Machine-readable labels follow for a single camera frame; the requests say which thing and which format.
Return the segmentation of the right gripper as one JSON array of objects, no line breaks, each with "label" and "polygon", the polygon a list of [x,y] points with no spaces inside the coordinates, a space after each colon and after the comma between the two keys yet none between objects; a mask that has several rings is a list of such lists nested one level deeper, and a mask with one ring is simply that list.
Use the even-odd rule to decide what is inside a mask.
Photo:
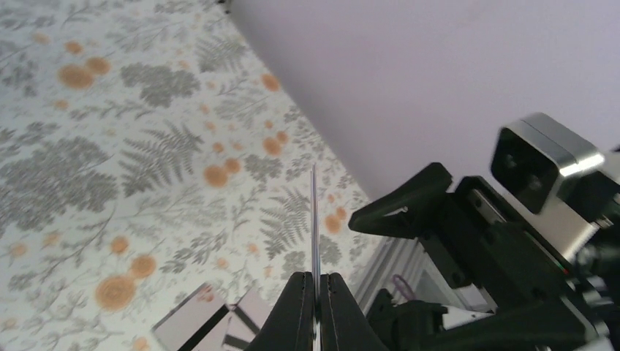
[{"label": "right gripper", "polygon": [[454,328],[446,308],[389,303],[380,290],[367,315],[389,350],[576,350],[607,339],[619,348],[619,226],[596,233],[574,260],[479,176],[452,177],[431,163],[354,212],[359,233],[415,239],[452,288],[474,285],[496,304],[489,317]]}]

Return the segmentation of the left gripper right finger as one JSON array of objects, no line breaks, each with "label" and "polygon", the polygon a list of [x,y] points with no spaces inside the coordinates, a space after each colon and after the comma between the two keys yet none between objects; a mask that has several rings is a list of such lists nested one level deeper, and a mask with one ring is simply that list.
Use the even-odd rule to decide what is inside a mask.
[{"label": "left gripper right finger", "polygon": [[320,279],[321,349],[380,351],[382,343],[339,273]]}]

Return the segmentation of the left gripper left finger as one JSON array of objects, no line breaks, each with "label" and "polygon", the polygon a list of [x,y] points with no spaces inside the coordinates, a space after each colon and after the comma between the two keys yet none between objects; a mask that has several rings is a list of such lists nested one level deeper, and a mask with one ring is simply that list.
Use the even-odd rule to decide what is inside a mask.
[{"label": "left gripper left finger", "polygon": [[295,272],[246,351],[311,350],[313,335],[313,276],[309,272]]}]

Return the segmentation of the black stripe white card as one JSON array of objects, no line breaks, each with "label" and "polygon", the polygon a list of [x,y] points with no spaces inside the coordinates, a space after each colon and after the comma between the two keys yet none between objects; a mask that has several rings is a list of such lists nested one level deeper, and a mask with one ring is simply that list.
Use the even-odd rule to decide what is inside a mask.
[{"label": "black stripe white card", "polygon": [[317,166],[313,164],[310,172],[310,210],[311,210],[311,274],[314,281],[313,350],[321,350],[320,327],[320,234],[318,230]]}]

